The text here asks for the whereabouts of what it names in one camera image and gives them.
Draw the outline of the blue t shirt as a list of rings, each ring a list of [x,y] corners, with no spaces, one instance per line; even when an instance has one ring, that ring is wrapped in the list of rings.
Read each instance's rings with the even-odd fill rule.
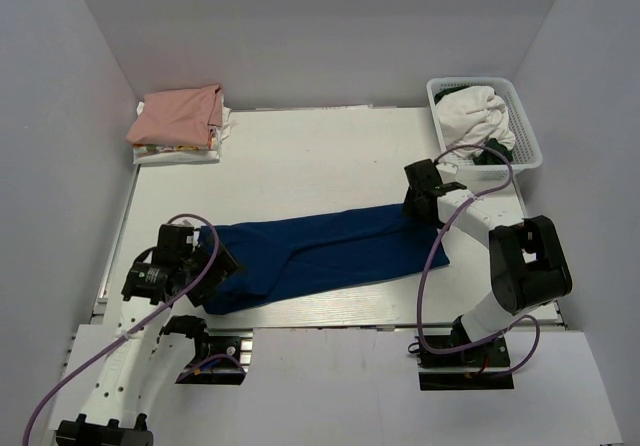
[[[205,301],[212,315],[414,275],[428,258],[450,263],[436,229],[399,204],[215,229],[239,269]]]

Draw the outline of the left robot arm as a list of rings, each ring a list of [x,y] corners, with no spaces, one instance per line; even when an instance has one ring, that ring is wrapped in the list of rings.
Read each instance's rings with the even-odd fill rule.
[[[246,374],[237,348],[215,350],[204,319],[183,313],[211,299],[239,265],[207,221],[179,215],[132,262],[121,290],[113,344],[77,416],[55,431],[59,445],[151,445],[151,426],[172,385],[206,371]]]

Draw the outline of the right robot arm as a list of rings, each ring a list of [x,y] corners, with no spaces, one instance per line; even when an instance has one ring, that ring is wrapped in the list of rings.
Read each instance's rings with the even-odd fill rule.
[[[532,311],[572,291],[568,263],[551,219],[542,215],[524,218],[481,205],[484,197],[509,185],[512,171],[504,183],[481,192],[473,192],[457,181],[444,182],[436,160],[410,164],[405,167],[405,175],[408,190],[403,211],[437,229],[417,293],[417,341],[422,350],[475,364],[486,355],[488,343],[521,319],[530,318]],[[491,292],[454,321],[452,345],[435,348],[424,335],[424,290],[437,250],[452,227],[487,249]]]

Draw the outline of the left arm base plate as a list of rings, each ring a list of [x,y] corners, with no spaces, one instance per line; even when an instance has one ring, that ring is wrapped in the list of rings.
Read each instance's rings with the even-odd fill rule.
[[[248,373],[252,350],[251,331],[209,329],[176,383],[239,386]]]

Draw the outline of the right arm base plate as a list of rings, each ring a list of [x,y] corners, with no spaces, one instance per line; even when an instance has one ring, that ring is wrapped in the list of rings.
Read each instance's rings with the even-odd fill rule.
[[[436,355],[417,339],[408,353],[417,359],[421,391],[513,390],[511,359],[504,338],[450,355]]]

